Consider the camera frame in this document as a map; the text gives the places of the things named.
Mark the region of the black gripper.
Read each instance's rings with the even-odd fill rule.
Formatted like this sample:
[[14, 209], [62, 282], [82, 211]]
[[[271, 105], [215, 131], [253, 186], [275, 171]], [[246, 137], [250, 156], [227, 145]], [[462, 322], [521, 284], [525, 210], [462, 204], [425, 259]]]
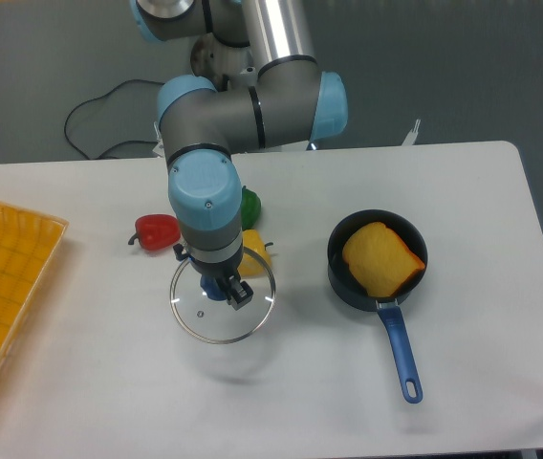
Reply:
[[243, 244], [230, 244], [217, 251], [204, 251], [187, 244], [173, 246], [178, 261], [190, 260], [201, 275], [218, 282], [222, 298], [235, 311], [249, 304], [253, 298], [252, 287], [238, 273], [243, 259]]

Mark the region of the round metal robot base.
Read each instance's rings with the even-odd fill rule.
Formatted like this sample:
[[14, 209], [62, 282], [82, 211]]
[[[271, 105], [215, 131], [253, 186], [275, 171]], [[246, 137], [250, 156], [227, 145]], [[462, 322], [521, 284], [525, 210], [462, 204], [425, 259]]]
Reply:
[[249, 46], [233, 47], [207, 33], [194, 43], [190, 54], [192, 73], [205, 77], [218, 91], [253, 86], [256, 67]]

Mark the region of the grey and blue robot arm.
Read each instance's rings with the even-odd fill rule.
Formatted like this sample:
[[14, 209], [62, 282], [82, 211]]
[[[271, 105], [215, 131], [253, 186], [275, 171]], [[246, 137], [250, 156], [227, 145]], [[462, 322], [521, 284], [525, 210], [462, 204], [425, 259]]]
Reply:
[[299, 1], [134, 1], [146, 39], [214, 40], [209, 71], [170, 79], [157, 97], [179, 257], [211, 279], [214, 298], [241, 308], [252, 289], [243, 258], [242, 185], [232, 155], [340, 134], [348, 102], [339, 75], [315, 59]]

